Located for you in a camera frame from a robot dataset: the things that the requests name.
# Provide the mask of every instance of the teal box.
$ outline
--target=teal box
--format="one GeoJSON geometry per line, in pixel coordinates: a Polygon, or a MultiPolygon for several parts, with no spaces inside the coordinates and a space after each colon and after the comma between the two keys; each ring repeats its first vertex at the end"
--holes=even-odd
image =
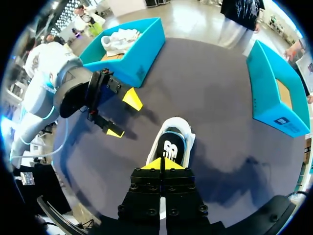
{"type": "Polygon", "coordinates": [[[157,54],[165,43],[165,34],[160,18],[132,21],[107,29],[99,34],[80,55],[84,67],[90,71],[108,68],[122,82],[139,88],[157,54]],[[103,36],[111,36],[119,29],[136,29],[141,34],[134,45],[121,59],[101,61],[106,51],[101,45],[103,36]]]}
{"type": "Polygon", "coordinates": [[[296,138],[310,132],[310,114],[299,75],[272,49],[256,41],[246,60],[252,87],[253,118],[296,138]],[[282,102],[277,81],[289,91],[282,102]]]}

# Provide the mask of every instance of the new balance logo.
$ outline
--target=new balance logo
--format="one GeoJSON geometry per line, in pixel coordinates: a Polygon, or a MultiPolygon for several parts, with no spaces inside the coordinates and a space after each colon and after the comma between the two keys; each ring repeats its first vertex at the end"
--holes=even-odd
{"type": "Polygon", "coordinates": [[[281,118],[275,120],[274,122],[276,122],[279,125],[284,125],[284,124],[288,123],[289,120],[285,117],[281,117],[281,118]]]}
{"type": "Polygon", "coordinates": [[[163,156],[174,161],[177,157],[177,146],[175,144],[172,144],[169,141],[165,141],[164,142],[164,152],[163,152],[163,156]]]}

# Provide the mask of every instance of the dark gray table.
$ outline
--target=dark gray table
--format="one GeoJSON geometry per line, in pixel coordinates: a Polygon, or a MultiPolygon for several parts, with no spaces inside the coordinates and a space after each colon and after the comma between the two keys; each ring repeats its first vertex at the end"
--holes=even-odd
{"type": "MultiPolygon", "coordinates": [[[[159,128],[173,116],[187,119],[196,134],[190,165],[211,222],[230,226],[294,190],[304,137],[292,139],[252,119],[244,56],[169,38],[137,92],[144,108],[136,115],[116,98],[99,107],[125,128],[122,139],[106,136],[77,112],[68,119],[65,147],[54,156],[57,172],[92,213],[117,218],[133,169],[145,165],[159,128]]],[[[55,148],[64,134],[60,120],[55,148]]]]}

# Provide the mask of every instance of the white robotic arm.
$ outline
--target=white robotic arm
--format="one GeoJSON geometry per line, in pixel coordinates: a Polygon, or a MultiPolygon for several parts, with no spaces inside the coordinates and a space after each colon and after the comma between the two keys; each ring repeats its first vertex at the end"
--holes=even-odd
{"type": "Polygon", "coordinates": [[[88,80],[92,74],[83,68],[81,60],[57,42],[41,45],[30,52],[25,70],[33,78],[25,92],[22,105],[27,114],[16,129],[10,160],[19,168],[21,156],[36,135],[59,117],[53,106],[54,94],[66,81],[77,76],[88,80]]]}

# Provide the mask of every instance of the ceiling light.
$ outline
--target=ceiling light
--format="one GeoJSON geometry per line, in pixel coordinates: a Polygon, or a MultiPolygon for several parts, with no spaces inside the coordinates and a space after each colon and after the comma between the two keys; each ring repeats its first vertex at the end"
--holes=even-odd
{"type": "Polygon", "coordinates": [[[59,3],[58,3],[57,1],[54,1],[54,2],[52,3],[52,9],[53,9],[53,10],[57,9],[58,5],[59,5],[59,3]]]}

